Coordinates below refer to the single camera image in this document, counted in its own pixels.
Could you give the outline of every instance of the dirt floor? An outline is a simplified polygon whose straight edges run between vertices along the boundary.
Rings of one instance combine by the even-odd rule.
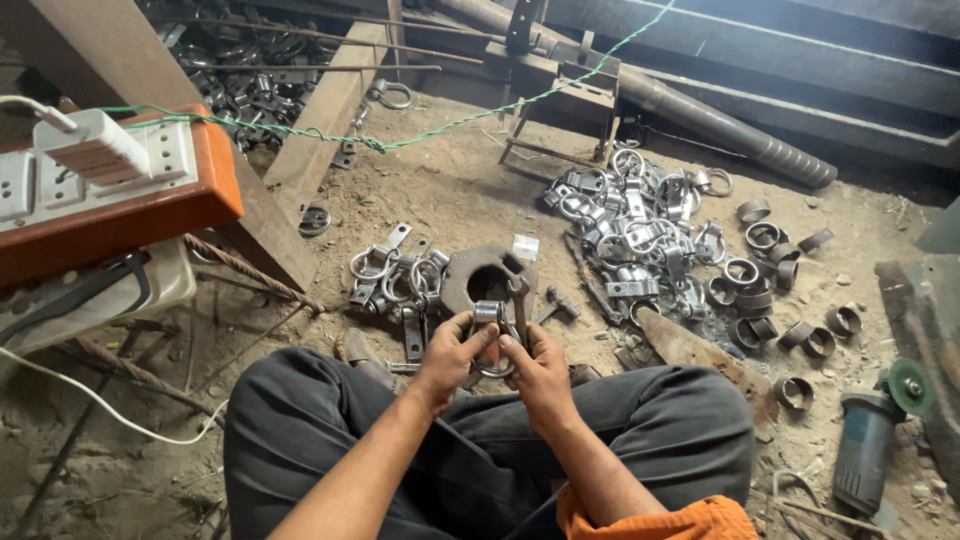
[[[385,110],[374,105],[364,131],[382,141],[405,140],[480,111],[474,106],[451,101],[437,94],[449,90],[447,83],[430,83],[408,110]],[[492,99],[499,90],[492,88]],[[594,141],[543,127],[528,126],[525,137],[571,154],[587,157]],[[546,327],[564,344],[573,363],[589,363],[602,375],[623,370],[613,356],[624,335],[607,331],[596,305],[580,287],[575,266],[563,242],[568,222],[544,211],[538,199],[546,183],[569,165],[546,157],[526,159],[512,156],[508,166],[497,165],[505,133],[495,116],[454,128],[415,145],[378,155],[362,150],[351,171],[335,171],[324,179],[318,199],[333,215],[333,225],[307,245],[321,266],[309,295],[327,306],[328,313],[310,319],[305,313],[272,332],[253,346],[207,390],[195,395],[209,407],[228,396],[243,369],[257,358],[279,347],[300,345],[332,353],[334,338],[349,327],[364,329],[375,347],[387,358],[403,358],[402,328],[397,321],[349,309],[347,296],[352,278],[346,270],[351,256],[386,238],[397,222],[413,226],[413,234],[432,238],[432,246],[448,254],[488,242],[510,247],[515,234],[540,240],[535,264],[540,272],[538,293],[554,284],[568,293],[583,315],[573,324],[552,320]],[[752,169],[743,160],[719,152],[655,137],[642,154],[658,161],[667,170],[684,167],[693,171],[722,167],[734,173],[735,190],[729,198],[704,197],[703,207],[692,221],[718,221],[725,230],[728,246],[746,255],[742,229],[733,211],[741,203],[765,198],[773,213],[768,221],[787,230],[794,240],[823,227],[836,233],[812,257],[801,258],[796,288],[775,303],[773,321],[780,331],[797,320],[822,325],[824,313],[832,306],[855,303],[864,331],[849,340],[840,340],[836,353],[825,361],[810,360],[797,350],[785,355],[772,344],[744,360],[770,381],[783,376],[810,380],[817,393],[816,404],[797,416],[780,415],[779,434],[773,442],[758,446],[754,490],[748,513],[763,520],[764,497],[771,493],[771,475],[788,469],[803,472],[815,487],[820,502],[833,508],[830,495],[832,466],[843,426],[841,391],[865,370],[889,365],[896,350],[886,321],[874,276],[874,263],[889,258],[918,254],[912,244],[955,193],[924,187],[910,191],[899,187],[891,194],[877,185],[876,171],[841,175],[842,180],[817,193],[795,190],[788,184],[770,182],[765,173]],[[687,161],[669,158],[685,156]],[[873,188],[862,187],[869,184]],[[232,276],[217,266],[206,272]],[[698,266],[695,275],[707,279],[717,268]],[[213,366],[234,356],[258,334],[289,313],[289,304],[270,302],[265,307],[250,304],[253,293],[219,282],[198,284],[196,318],[191,325],[191,308],[171,309],[164,322],[181,327],[169,342],[154,336],[141,340],[134,360],[146,369],[183,386],[187,364],[192,357],[194,381],[204,380]],[[545,302],[538,298],[534,312]],[[707,327],[723,327],[721,320],[707,320]],[[95,335],[101,344],[115,347],[122,330]],[[97,376],[71,362],[50,355],[34,355],[64,373],[95,385]],[[0,371],[3,404],[0,423],[0,525],[8,530],[22,513],[54,454],[76,422],[86,398],[62,383],[42,375],[12,369]],[[476,393],[506,392],[502,383],[484,380]],[[104,397],[135,422],[167,436],[190,438],[203,420],[186,407],[169,399],[143,392],[120,381],[112,381]],[[212,504],[223,504],[223,477],[220,467],[222,434],[218,430],[191,446],[154,442],[119,426],[103,411],[96,410],[77,450],[67,461],[62,477],[54,484],[50,498],[40,512],[33,531],[46,538],[183,538],[189,537],[201,516]],[[919,421],[897,427],[896,448],[886,484],[885,497],[899,513],[897,536],[905,540],[960,538],[960,521],[952,499],[946,496],[936,465],[928,457]],[[782,520],[776,520],[776,535],[788,538]],[[204,526],[200,537],[208,537]],[[819,533],[812,533],[818,538]]]

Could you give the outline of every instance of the steel tube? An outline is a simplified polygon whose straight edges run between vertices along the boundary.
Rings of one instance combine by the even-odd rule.
[[[477,30],[504,34],[510,26],[512,12],[489,0],[432,0],[432,3],[438,12]],[[540,32],[538,47],[547,52],[552,51],[558,41],[575,43],[539,24],[533,25],[533,32]],[[837,169],[833,165],[680,93],[626,63],[620,64],[620,96],[799,184],[819,189],[836,179]]]

